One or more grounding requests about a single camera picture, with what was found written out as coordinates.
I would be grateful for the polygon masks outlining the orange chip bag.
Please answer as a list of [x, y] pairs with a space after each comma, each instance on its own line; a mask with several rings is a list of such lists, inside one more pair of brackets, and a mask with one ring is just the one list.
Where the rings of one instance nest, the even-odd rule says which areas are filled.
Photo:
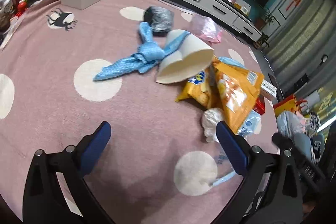
[[214, 57], [211, 65], [187, 80], [176, 102], [192, 98], [204, 108], [221, 107], [224, 121], [238, 133], [261, 92], [264, 75]]

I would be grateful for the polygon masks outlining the white paper cup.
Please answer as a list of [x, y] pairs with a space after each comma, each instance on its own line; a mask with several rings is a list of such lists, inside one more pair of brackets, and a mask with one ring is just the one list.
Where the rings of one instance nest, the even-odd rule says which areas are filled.
[[178, 49], [165, 57], [158, 68], [156, 82], [173, 84], [187, 80], [209, 67], [214, 49], [185, 30], [172, 30], [167, 34], [165, 45], [181, 41]]

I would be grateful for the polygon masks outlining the clothes pile on sofa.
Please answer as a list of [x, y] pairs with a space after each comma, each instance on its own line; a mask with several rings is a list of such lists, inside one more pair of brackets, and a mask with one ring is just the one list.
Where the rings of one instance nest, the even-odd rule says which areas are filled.
[[297, 149], [306, 156], [313, 164], [317, 165], [325, 150], [325, 137], [317, 130], [321, 126], [321, 120], [317, 113], [309, 114], [310, 125], [305, 133], [295, 134], [291, 140]]

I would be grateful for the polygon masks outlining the white grey plastic bag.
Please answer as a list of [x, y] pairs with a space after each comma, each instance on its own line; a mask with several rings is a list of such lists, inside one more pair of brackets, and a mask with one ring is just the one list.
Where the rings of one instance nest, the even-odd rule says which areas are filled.
[[286, 137], [291, 138], [295, 134], [306, 133], [312, 124], [311, 119], [301, 117], [290, 111], [283, 111], [276, 118], [278, 132]]

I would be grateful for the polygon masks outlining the orange shopping bag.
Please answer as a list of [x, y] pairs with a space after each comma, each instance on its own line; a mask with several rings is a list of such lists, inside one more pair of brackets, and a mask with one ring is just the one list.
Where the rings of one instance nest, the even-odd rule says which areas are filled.
[[307, 100], [298, 100], [294, 94], [273, 106], [274, 114], [278, 117], [282, 112], [289, 111], [294, 114], [302, 113], [302, 108], [307, 106]]

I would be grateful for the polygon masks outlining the red shiny box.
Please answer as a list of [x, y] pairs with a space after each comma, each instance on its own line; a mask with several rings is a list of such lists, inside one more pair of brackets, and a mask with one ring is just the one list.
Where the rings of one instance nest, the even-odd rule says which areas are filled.
[[258, 99], [255, 102], [253, 110], [260, 115], [265, 114], [265, 99], [264, 99], [264, 96], [259, 95]]

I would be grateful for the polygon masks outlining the white blue toothpaste box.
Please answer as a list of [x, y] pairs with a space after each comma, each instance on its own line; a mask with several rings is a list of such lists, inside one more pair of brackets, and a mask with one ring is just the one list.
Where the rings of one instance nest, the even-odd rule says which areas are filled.
[[260, 94], [270, 101], [275, 100], [277, 95], [277, 88], [268, 81], [263, 80], [261, 83]]

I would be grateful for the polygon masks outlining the pink polka dot rug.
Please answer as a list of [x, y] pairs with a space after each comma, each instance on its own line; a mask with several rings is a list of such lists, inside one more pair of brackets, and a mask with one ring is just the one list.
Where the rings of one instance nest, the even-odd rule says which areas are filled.
[[181, 85], [156, 82], [157, 70], [106, 82], [93, 77], [135, 53], [145, 9], [160, 0], [102, 0], [85, 10], [41, 0], [17, 21], [1, 49], [1, 196], [22, 216], [36, 150], [62, 151], [103, 121], [112, 136], [85, 180], [117, 223], [211, 223], [240, 184], [235, 176], [200, 196], [174, 182], [179, 159], [210, 155], [230, 171], [216, 143], [204, 140], [197, 102], [175, 98]]

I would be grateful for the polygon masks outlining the grey beige curtain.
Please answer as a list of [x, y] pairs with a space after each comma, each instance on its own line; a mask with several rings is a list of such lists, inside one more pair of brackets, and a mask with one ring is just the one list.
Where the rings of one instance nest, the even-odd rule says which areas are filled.
[[335, 105], [335, 0], [303, 0], [264, 53], [284, 97], [317, 92]]

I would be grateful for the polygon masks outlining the potted plant by cabinet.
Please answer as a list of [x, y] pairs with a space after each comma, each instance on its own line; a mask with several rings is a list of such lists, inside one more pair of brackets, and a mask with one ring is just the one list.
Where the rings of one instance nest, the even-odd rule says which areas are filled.
[[255, 22], [255, 27], [261, 31], [261, 37], [258, 39], [258, 41], [253, 43], [253, 47], [256, 50], [260, 50], [262, 48], [262, 46], [265, 44], [267, 47], [269, 47], [269, 43], [267, 42], [267, 40], [269, 39], [269, 35], [267, 35], [263, 29], [267, 26], [267, 25], [271, 25], [274, 24], [275, 21], [275, 17], [272, 15], [272, 13], [270, 12], [270, 9], [268, 9], [267, 7], [264, 8], [264, 14], [263, 16], [257, 18], [256, 22]]

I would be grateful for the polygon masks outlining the blue knitted cloth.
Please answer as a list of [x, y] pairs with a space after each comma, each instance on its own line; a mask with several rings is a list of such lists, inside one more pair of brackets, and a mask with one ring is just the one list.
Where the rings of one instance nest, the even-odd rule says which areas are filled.
[[115, 79], [134, 71], [138, 71], [138, 73], [146, 73], [158, 65], [165, 57], [177, 51], [185, 38], [190, 35], [188, 31], [182, 31], [180, 35], [174, 38], [171, 42], [168, 42], [164, 48], [161, 48], [153, 40], [153, 30], [147, 22], [139, 24], [138, 33], [142, 44], [138, 47], [137, 52], [129, 57], [120, 59], [107, 67], [103, 67], [93, 78], [94, 81]]

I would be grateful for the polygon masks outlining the pink plastic bag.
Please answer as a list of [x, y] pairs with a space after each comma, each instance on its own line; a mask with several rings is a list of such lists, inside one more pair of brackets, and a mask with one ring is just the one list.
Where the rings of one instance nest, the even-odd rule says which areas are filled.
[[194, 14], [188, 28], [189, 32], [210, 44], [222, 41], [223, 30], [209, 17]]

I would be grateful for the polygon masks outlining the black plastic bag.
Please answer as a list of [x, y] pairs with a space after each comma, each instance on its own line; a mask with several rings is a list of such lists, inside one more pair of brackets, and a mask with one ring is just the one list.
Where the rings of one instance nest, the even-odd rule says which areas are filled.
[[174, 13], [163, 7], [150, 6], [144, 12], [143, 21], [151, 26], [155, 35], [165, 36], [173, 28]]

